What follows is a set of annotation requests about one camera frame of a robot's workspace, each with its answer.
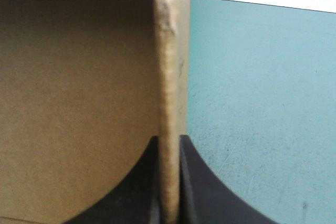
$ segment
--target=scratch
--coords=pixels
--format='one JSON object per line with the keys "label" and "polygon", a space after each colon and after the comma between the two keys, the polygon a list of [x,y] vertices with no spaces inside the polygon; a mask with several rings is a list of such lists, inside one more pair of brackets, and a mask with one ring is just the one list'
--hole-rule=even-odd
{"label": "scratch", "polygon": [[229,159],[229,157],[231,156],[232,153],[235,152],[237,146],[238,146],[239,143],[237,143],[232,149],[231,151],[229,152],[229,154],[227,154],[226,158],[224,159],[224,161],[221,163],[220,167],[219,167],[219,171],[222,171],[224,165],[226,164],[226,161]]}
{"label": "scratch", "polygon": [[286,180],[285,180],[285,182],[284,182],[284,184],[283,184],[283,186],[282,186],[282,188],[280,190],[280,194],[279,194],[279,198],[278,198],[278,203],[281,202],[282,196],[284,195],[285,189],[286,189],[286,187],[287,187],[287,185],[288,185],[288,183],[289,183],[289,181],[290,181],[290,179],[291,179],[291,177],[292,177],[295,169],[296,169],[296,163],[291,167],[291,169],[290,169],[290,171],[289,171],[289,173],[287,175],[287,178],[286,178]]}
{"label": "scratch", "polygon": [[248,188],[247,188],[247,194],[246,194],[246,197],[249,195],[250,193],[250,190],[251,190],[251,184],[252,184],[252,181],[254,180],[254,175],[252,175],[251,179],[250,179],[250,182],[248,183]]}

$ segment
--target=cardboard box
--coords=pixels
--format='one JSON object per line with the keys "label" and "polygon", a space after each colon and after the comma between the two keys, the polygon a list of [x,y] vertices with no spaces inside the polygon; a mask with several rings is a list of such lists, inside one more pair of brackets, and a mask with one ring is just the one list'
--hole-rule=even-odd
{"label": "cardboard box", "polygon": [[80,213],[153,135],[174,222],[188,24],[189,0],[0,0],[0,223]]}

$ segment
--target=cardboard edge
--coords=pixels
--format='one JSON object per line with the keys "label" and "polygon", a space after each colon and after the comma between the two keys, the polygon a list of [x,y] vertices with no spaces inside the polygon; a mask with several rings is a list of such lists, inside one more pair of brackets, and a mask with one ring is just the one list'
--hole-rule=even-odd
{"label": "cardboard edge", "polygon": [[154,0],[160,76],[160,194],[164,223],[178,222],[179,135],[185,132],[190,0]]}

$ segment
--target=teal wall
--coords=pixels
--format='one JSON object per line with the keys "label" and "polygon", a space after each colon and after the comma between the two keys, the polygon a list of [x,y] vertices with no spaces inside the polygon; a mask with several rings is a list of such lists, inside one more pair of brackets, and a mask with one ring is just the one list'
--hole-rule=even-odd
{"label": "teal wall", "polygon": [[192,0],[187,131],[279,223],[336,223],[336,14]]}

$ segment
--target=cardboard panel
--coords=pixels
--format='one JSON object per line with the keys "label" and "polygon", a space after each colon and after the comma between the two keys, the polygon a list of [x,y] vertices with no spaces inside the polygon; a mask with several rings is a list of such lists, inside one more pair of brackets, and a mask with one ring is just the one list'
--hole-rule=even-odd
{"label": "cardboard panel", "polygon": [[160,64],[160,189],[165,223],[179,215],[179,135],[185,133],[190,0],[154,0]]}
{"label": "cardboard panel", "polygon": [[158,134],[152,3],[0,9],[0,216],[60,223],[112,189]]}

